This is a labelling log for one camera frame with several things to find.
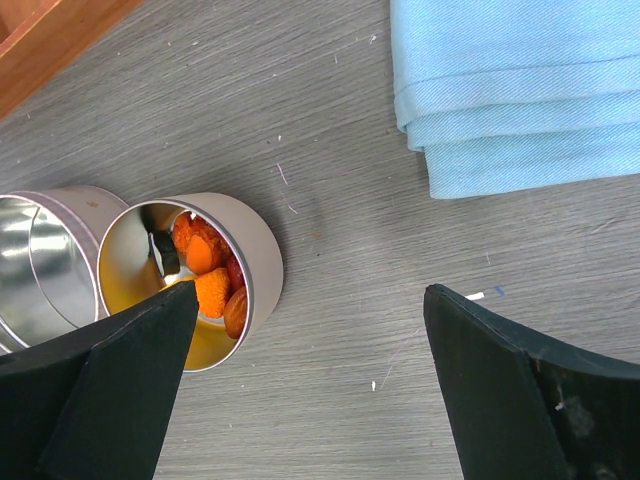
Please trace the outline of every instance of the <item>gray wood surface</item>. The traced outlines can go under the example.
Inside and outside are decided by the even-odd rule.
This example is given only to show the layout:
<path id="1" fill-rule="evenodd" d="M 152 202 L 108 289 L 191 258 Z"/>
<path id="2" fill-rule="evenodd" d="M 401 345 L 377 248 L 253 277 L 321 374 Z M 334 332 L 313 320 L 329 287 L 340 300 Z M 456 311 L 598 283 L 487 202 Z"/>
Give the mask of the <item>gray wood surface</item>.
<path id="1" fill-rule="evenodd" d="M 157 478 L 461 478 L 421 313 L 434 282 L 640 361 L 638 177 L 431 200 L 395 129 L 388 8 L 149 0 L 0 124 L 2 192 L 223 192 L 281 243 L 277 310 L 184 377 Z"/>

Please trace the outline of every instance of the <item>light blue fabric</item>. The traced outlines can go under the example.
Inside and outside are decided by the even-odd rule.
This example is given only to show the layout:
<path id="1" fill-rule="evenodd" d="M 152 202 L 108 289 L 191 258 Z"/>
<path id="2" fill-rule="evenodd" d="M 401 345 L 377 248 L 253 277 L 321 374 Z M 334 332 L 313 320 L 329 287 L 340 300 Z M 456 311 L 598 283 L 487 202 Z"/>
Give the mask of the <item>light blue fabric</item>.
<path id="1" fill-rule="evenodd" d="M 640 173 L 640 0 L 391 0 L 391 30 L 434 198 Z"/>

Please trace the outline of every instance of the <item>small debris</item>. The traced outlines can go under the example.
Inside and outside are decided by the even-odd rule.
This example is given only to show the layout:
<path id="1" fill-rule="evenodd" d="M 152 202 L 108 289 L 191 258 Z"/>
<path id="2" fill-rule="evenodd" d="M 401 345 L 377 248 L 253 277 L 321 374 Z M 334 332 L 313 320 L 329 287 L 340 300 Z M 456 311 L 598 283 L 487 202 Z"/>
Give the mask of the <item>small debris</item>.
<path id="1" fill-rule="evenodd" d="M 393 368 L 393 365 L 391 365 L 389 367 L 389 371 L 387 372 L 387 376 L 384 377 L 384 380 L 382 381 L 382 385 L 380 385 L 380 390 L 382 390 L 382 387 L 384 387 L 384 384 L 387 382 L 387 378 L 389 378 L 389 375 L 391 375 L 391 369 Z"/>
<path id="2" fill-rule="evenodd" d="M 291 204 L 287 201 L 287 197 L 284 196 L 284 192 L 280 191 L 280 193 L 282 194 L 282 198 L 284 198 L 284 203 L 286 203 L 287 207 L 289 207 L 289 210 L 291 210 L 293 213 L 298 215 L 298 211 L 295 208 L 293 208 Z"/>
<path id="3" fill-rule="evenodd" d="M 279 163 L 276 163 L 276 165 L 278 166 L 278 170 L 280 170 L 280 176 L 282 177 L 282 180 L 284 180 L 284 184 L 289 185 L 289 182 L 287 182 L 287 178 L 284 176 L 284 172 L 282 171 L 282 167 Z"/>

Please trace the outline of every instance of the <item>open tin can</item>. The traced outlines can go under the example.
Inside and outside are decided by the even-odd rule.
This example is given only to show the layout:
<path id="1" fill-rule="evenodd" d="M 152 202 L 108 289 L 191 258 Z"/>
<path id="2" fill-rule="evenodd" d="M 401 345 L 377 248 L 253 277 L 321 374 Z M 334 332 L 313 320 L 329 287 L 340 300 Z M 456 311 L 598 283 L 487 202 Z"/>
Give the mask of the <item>open tin can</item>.
<path id="1" fill-rule="evenodd" d="M 185 258 L 171 272 L 153 253 L 153 239 L 167 236 L 185 212 L 204 220 L 237 259 L 246 286 L 246 318 L 238 338 L 222 322 L 199 317 L 185 370 L 212 368 L 229 358 L 273 312 L 282 291 L 284 268 L 276 239 L 249 206 L 226 195 L 198 193 L 134 205 L 108 228 L 98 256 L 98 288 L 107 313 L 115 314 L 191 276 Z"/>
<path id="2" fill-rule="evenodd" d="M 89 186 L 0 195 L 0 352 L 107 316 L 97 286 L 98 246 L 126 208 Z"/>

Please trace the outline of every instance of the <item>wooden board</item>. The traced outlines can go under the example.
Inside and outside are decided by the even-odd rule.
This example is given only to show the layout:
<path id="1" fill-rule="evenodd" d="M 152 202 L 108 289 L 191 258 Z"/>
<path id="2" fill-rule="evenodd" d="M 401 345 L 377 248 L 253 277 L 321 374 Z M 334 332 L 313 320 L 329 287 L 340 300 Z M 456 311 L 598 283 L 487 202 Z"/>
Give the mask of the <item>wooden board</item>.
<path id="1" fill-rule="evenodd" d="M 7 32 L 11 33 L 22 25 L 42 2 L 43 0 L 0 0 L 0 19 Z"/>
<path id="2" fill-rule="evenodd" d="M 0 119 L 142 1 L 0 0 Z"/>

